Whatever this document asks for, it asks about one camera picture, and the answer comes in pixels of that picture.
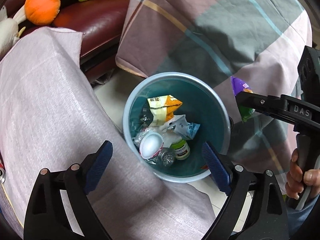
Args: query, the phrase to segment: red leather sofa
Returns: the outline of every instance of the red leather sofa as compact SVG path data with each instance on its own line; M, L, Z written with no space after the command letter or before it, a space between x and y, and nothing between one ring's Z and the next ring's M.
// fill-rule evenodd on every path
M23 6L25 0L6 0L8 17ZM52 27L64 27L83 33L80 68L90 83L101 81L106 73L116 67L115 56L129 5L129 0L61 0L58 16ZM39 26L29 21L22 36Z

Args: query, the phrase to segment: teal bucket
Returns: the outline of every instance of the teal bucket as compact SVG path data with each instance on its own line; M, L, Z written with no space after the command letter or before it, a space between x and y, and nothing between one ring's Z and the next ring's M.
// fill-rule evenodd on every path
M188 141L190 156L176 160L170 168L162 168L144 161L133 143L139 127L141 111L147 98L172 95L182 101L175 115L185 114L188 122L199 123L196 137ZM183 73L166 72L142 81L130 94L123 114L124 138L130 149L153 173L167 181L188 183L210 174L204 169L202 144L210 141L217 151L226 155L230 142L230 123L227 111L218 95L201 80Z

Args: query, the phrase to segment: human hand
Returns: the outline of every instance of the human hand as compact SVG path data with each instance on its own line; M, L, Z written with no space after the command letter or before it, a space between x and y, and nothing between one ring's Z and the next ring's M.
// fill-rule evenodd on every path
M303 191L302 175L303 172L297 164L298 150L295 149L292 153L290 161L290 171L287 173L287 183L285 190L290 198L299 199L298 193ZM313 186L309 198L315 198L320 193L320 170L306 171L303 176L303 182L307 186Z

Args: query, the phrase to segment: white plush toy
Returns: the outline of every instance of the white plush toy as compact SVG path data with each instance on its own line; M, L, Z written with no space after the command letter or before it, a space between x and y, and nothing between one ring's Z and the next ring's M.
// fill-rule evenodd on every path
M26 20L24 6L14 15L13 19L8 18L7 9L3 6L0 10L0 60L19 40L25 30L19 31L18 24Z

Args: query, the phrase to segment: blue gripper pad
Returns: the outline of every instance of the blue gripper pad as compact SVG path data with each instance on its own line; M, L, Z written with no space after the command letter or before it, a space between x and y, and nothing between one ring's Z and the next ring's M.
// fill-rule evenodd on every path
M206 161L219 190L228 196L231 193L231 175L226 171L217 157L215 149L213 149L208 142L202 145L202 157Z
M112 143L108 142L101 152L99 153L98 157L96 158L95 162L87 172L86 177L86 184L84 186L84 192L88 195L91 191L94 191L104 173L108 163L112 157L113 147Z

